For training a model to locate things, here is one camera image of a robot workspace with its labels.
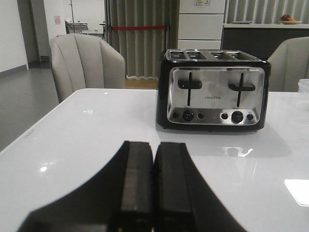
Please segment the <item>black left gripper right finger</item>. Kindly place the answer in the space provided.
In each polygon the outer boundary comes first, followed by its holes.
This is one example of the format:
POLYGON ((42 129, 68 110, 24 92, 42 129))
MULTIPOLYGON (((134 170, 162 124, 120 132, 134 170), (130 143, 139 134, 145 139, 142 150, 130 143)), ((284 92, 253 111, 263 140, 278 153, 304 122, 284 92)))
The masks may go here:
POLYGON ((243 232, 194 165, 184 143, 162 142, 154 162, 156 232, 243 232))

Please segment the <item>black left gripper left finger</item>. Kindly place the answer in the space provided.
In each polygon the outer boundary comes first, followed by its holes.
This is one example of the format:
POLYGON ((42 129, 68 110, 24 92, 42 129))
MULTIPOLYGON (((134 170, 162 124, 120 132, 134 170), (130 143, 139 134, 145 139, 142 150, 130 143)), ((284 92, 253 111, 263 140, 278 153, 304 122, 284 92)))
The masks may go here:
POLYGON ((32 211, 20 232, 150 232, 153 156, 148 143, 125 141, 92 178, 32 211))

